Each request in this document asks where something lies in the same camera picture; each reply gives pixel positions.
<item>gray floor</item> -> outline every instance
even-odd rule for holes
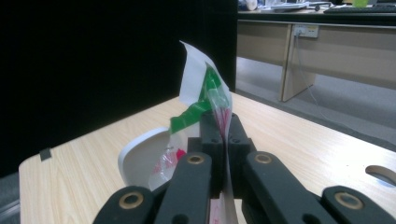
[[[20,180],[15,173],[0,178],[0,223],[20,222]]]
[[[282,103],[277,100],[280,74],[280,66],[238,58],[236,92],[396,151],[395,90],[317,76],[311,92]]]

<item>gray desk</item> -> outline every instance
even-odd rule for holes
[[[296,24],[319,25],[318,37],[299,37]],[[282,66],[279,100],[313,85],[316,74],[396,89],[396,15],[238,14],[237,55]],[[305,78],[299,68],[299,58]]]

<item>white bowl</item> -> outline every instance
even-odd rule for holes
[[[168,142],[168,128],[161,127],[136,137],[122,149],[119,170],[126,186],[149,189],[149,177]]]

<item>power outlet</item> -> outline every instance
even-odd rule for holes
[[[318,37],[318,25],[305,25],[305,24],[295,24],[294,25],[294,35],[305,36],[305,37]]]

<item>green stripe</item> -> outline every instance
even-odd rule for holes
[[[201,114],[210,110],[212,107],[208,101],[201,101],[189,106],[180,116],[171,118],[171,128],[169,133],[177,133],[178,131],[189,127],[198,122]]]
[[[221,86],[221,80],[215,69],[206,64],[204,82],[202,84],[198,102],[189,106],[180,116],[171,118],[171,127],[169,133],[177,133],[178,131],[189,127],[201,119],[202,113],[212,109],[209,98],[207,96],[209,90],[217,89]]]
[[[215,69],[210,66],[208,63],[206,64],[206,72],[204,83],[202,84],[201,93],[199,95],[199,101],[209,100],[207,97],[207,93],[211,89],[217,89],[221,85],[221,80],[219,79],[218,74]]]

